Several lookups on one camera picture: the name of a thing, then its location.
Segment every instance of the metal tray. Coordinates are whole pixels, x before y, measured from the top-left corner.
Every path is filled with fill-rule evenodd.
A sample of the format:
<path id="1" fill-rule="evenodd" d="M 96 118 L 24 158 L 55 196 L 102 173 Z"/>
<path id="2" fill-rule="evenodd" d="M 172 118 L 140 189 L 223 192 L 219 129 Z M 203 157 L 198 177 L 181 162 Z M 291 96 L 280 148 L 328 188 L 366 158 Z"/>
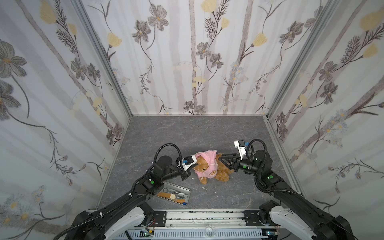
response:
<path id="1" fill-rule="evenodd" d="M 183 206 L 186 206 L 188 204 L 189 197 L 190 197 L 190 194 L 191 194 L 191 191 L 188 188 L 185 188 L 185 187 L 182 187 L 182 186 L 170 183 L 170 182 L 163 182 L 163 183 L 164 183 L 164 186 L 160 190 L 160 192 L 163 192 L 164 188 L 168 188 L 168 189 L 174 189 L 174 190 L 176 190 L 178 192 L 182 192 L 184 194 L 187 194 L 188 196 L 186 198 L 184 198 L 186 204 L 184 205 L 184 204 L 181 204 L 181 203 L 178 203 L 178 202 L 174 202 L 172 200 L 169 200 L 169 199 L 166 199 L 166 198 L 163 198 L 163 197 L 159 197 L 159 196 L 156 195 L 158 198 L 161 198 L 161 199 L 164 199 L 164 200 L 176 203 L 176 204 L 180 204 L 180 205 L 183 205 Z"/>

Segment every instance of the brown teddy bear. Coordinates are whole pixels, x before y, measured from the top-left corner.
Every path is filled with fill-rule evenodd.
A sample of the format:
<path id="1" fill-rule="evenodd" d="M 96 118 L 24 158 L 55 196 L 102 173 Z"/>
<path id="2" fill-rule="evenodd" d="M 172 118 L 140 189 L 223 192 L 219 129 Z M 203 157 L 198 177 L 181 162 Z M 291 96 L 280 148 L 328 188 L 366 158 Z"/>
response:
<path id="1" fill-rule="evenodd" d="M 229 180 L 229 174 L 234 170 L 229 170 L 218 158 L 222 153 L 216 154 L 215 151 L 196 153 L 197 166 L 193 169 L 198 175 L 200 182 L 207 184 L 207 178 L 215 178 L 221 182 Z"/>

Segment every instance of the pink hood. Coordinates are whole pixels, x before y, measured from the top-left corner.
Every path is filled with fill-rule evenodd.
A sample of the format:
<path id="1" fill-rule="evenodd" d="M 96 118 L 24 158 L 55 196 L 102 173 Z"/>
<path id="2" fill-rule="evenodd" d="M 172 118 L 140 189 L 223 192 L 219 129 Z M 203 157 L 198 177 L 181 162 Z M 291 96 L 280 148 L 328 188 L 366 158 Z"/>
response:
<path id="1" fill-rule="evenodd" d="M 207 177 L 214 178 L 217 173 L 217 162 L 216 162 L 216 150 L 208 150 L 205 152 L 198 152 L 195 154 L 195 157 L 202 156 L 208 163 L 208 168 L 204 172 L 198 172 L 195 170 L 195 173 L 199 178 Z"/>

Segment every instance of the gray floor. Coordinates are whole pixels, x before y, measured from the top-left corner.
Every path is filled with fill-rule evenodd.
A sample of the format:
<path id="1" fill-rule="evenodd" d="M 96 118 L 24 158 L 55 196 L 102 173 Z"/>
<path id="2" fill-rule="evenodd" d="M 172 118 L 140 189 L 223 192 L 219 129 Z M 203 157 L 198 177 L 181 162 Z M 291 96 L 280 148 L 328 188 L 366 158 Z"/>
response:
<path id="1" fill-rule="evenodd" d="M 133 117 L 115 165 L 109 177 L 100 207 L 104 207 L 129 191 L 132 183 L 150 166 L 157 149 L 167 143 L 175 143 L 184 156 L 200 151 L 217 150 L 232 153 L 237 149 L 233 141 L 251 141 L 260 138 L 265 141 L 273 159 L 272 169 L 284 179 L 286 173 L 272 144 L 262 117 Z M 261 145 L 254 144 L 256 149 Z M 169 155 L 176 159 L 177 151 L 166 147 L 159 155 Z M 253 176 L 242 171 L 230 174 L 228 182 L 208 179 L 207 185 L 199 182 L 197 175 L 185 181 L 180 178 L 170 182 L 191 190 L 186 206 L 164 199 L 153 198 L 149 204 L 154 209 L 246 209 L 259 208 L 268 200 L 274 199 L 261 193 L 255 187 Z"/>

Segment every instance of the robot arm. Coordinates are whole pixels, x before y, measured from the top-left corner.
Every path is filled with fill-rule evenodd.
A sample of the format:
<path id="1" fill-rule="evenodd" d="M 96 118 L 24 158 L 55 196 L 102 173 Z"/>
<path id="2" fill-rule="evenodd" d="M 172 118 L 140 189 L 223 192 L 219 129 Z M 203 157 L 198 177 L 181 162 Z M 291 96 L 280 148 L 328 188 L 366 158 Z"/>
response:
<path id="1" fill-rule="evenodd" d="M 285 211 L 274 201 L 260 206 L 259 219 L 263 224 L 272 222 L 285 227 L 301 239 L 346 239 L 353 240 L 351 226 L 341 216 L 317 208 L 300 194 L 295 192 L 279 175 L 271 170 L 272 159 L 265 150 L 254 153 L 251 143 L 244 140 L 235 141 L 239 153 L 223 154 L 219 160 L 229 169 L 239 169 L 255 176 L 257 188 L 285 203 L 297 216 Z"/>
<path id="2" fill-rule="evenodd" d="M 179 157 L 176 160 L 176 164 L 172 164 L 169 156 L 162 156 L 158 161 L 154 160 L 154 164 L 146 174 L 133 183 L 131 191 L 89 215 L 86 211 L 78 214 L 71 227 L 59 233 L 54 240 L 64 234 L 67 234 L 65 240 L 108 240 L 129 227 L 149 225 L 154 221 L 154 211 L 146 201 L 163 188 L 163 181 L 177 176 L 181 176 L 182 180 L 187 179 L 191 175 L 190 170 L 197 162 L 194 155 L 180 159 Z"/>
<path id="3" fill-rule="evenodd" d="M 264 150 L 254 152 L 253 141 L 249 144 L 244 140 L 235 141 L 239 153 L 223 154 L 219 160 L 235 172 L 240 169 L 246 174 L 254 175 L 256 187 L 261 192 L 274 196 L 296 214 L 286 211 L 274 201 L 269 201 L 260 206 L 258 217 L 263 225 L 272 222 L 279 224 L 303 240 L 354 239 L 347 220 L 341 216 L 333 217 L 295 192 L 271 170 L 272 159 L 265 143 L 258 139 L 263 143 Z M 160 150 L 169 145 L 174 146 L 179 152 L 179 158 L 174 165 L 168 156 L 162 156 L 156 161 Z M 83 211 L 75 218 L 72 226 L 58 234 L 54 240 L 58 240 L 64 234 L 67 234 L 65 240 L 108 240 L 128 228 L 138 225 L 148 226 L 155 221 L 155 218 L 153 209 L 146 201 L 163 188 L 164 180 L 177 176 L 181 176 L 182 180 L 188 178 L 196 162 L 195 156 L 182 158 L 176 145 L 163 145 L 155 154 L 154 164 L 133 183 L 131 191 L 89 215 Z"/>

